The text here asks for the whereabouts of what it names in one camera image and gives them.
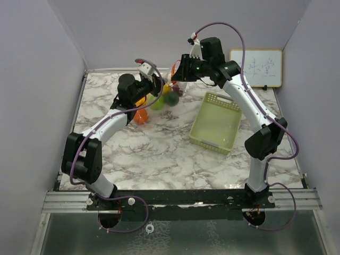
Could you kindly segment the small whiteboard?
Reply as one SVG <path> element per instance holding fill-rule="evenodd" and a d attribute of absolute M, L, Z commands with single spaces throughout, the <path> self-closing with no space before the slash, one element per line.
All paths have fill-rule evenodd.
<path fill-rule="evenodd" d="M 282 85 L 283 52 L 280 49 L 246 49 L 244 75 L 251 87 Z"/>

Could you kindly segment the orange toy pumpkin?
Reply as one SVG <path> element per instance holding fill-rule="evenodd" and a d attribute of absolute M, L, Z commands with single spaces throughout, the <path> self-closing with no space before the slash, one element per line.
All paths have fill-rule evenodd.
<path fill-rule="evenodd" d="M 144 125 L 149 120 L 149 115 L 145 109 L 140 109 L 136 111 L 136 114 L 133 118 L 134 122 L 138 125 Z"/>

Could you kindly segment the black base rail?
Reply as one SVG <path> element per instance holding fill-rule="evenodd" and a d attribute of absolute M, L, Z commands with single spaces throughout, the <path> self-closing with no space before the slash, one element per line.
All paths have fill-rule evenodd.
<path fill-rule="evenodd" d="M 269 190 L 251 195 L 244 189 L 118 190 L 114 201 L 88 196 L 88 211 L 120 216 L 123 221 L 242 220 L 243 210 L 274 208 Z"/>

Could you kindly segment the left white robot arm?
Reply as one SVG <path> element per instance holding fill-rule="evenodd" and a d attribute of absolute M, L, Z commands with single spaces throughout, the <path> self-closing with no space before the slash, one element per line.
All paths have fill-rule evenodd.
<path fill-rule="evenodd" d="M 118 79 L 117 95 L 108 113 L 94 126 L 82 133 L 72 132 L 67 136 L 61 164 L 62 173 L 73 185 L 83 184 L 99 196 L 99 203 L 110 210 L 117 205 L 117 187 L 101 172 L 103 168 L 103 145 L 120 129 L 127 126 L 136 112 L 143 109 L 138 101 L 148 94 L 160 97 L 165 85 L 164 78 L 155 74 L 139 80 L 132 74 L 123 74 Z"/>

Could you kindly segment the clear zip top bag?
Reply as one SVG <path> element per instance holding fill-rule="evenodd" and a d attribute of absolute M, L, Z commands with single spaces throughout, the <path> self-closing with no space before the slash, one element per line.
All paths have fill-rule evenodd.
<path fill-rule="evenodd" d="M 144 107 L 145 105 L 151 103 L 153 100 L 154 100 L 154 96 L 151 94 L 148 94 L 144 98 L 137 101 L 135 106 L 136 108 Z M 149 115 L 145 108 L 136 111 L 135 116 L 133 118 L 133 121 L 137 125 L 144 125 L 148 122 L 148 120 L 149 120 Z"/>

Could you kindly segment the yellow toy lemon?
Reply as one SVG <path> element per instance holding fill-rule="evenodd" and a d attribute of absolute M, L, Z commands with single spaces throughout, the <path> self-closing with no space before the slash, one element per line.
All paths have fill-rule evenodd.
<path fill-rule="evenodd" d="M 163 86 L 163 90 L 162 90 L 162 95 L 165 95 L 169 92 L 172 91 L 172 87 L 171 87 L 171 83 L 167 82 L 164 86 Z"/>

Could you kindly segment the dark red toy fruit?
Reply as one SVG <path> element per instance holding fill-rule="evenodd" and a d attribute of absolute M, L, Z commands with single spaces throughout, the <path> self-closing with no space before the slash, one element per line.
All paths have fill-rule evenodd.
<path fill-rule="evenodd" d="M 177 95 L 178 95 L 179 97 L 182 97 L 182 96 L 183 96 L 184 90 L 182 90 L 181 88 L 174 87 L 174 88 L 173 88 L 173 91 L 174 91 L 175 93 L 177 93 Z"/>

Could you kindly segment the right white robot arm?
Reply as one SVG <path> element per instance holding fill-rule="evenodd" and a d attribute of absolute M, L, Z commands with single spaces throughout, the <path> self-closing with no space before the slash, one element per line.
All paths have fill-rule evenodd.
<path fill-rule="evenodd" d="M 181 56 L 171 81 L 195 82 L 209 77 L 239 106 L 253 131 L 253 135 L 244 143 L 251 157 L 250 173 L 245 186 L 249 191 L 244 194 L 244 202 L 248 207 L 255 208 L 263 202 L 261 192 L 268 189 L 268 167 L 265 161 L 280 145 L 287 121 L 284 118 L 278 119 L 265 108 L 236 61 L 226 61 L 220 39 L 210 37 L 203 40 L 189 39 L 188 42 L 192 48 L 188 54 Z"/>

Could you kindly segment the light green toy apple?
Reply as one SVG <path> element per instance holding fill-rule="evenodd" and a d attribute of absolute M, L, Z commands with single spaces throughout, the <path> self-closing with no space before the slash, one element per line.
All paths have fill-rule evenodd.
<path fill-rule="evenodd" d="M 160 96 L 159 99 L 154 102 L 149 108 L 153 111 L 160 111 L 165 107 L 164 97 Z"/>

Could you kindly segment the dark green toy lime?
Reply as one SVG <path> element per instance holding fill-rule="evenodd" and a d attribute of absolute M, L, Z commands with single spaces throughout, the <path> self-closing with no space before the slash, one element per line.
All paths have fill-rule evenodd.
<path fill-rule="evenodd" d="M 164 95 L 164 102 L 166 105 L 174 107 L 179 103 L 180 97 L 175 92 L 169 92 Z"/>

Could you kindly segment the pale green plastic basket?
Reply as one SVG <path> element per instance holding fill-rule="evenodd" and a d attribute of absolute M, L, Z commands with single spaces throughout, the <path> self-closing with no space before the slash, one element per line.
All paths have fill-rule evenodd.
<path fill-rule="evenodd" d="M 190 142 L 227 155 L 233 150 L 241 117 L 242 111 L 230 97 L 207 92 L 190 130 Z"/>

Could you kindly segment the clear bag orange slider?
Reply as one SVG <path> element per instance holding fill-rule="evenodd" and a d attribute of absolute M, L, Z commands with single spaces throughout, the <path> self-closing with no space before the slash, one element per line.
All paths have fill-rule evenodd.
<path fill-rule="evenodd" d="M 170 68 L 162 73 L 162 77 L 165 80 L 163 92 L 159 99 L 153 103 L 149 108 L 153 111 L 162 110 L 165 106 L 174 107 L 182 98 L 187 82 L 172 81 L 171 78 L 177 71 L 180 65 L 180 60 L 177 60 Z"/>

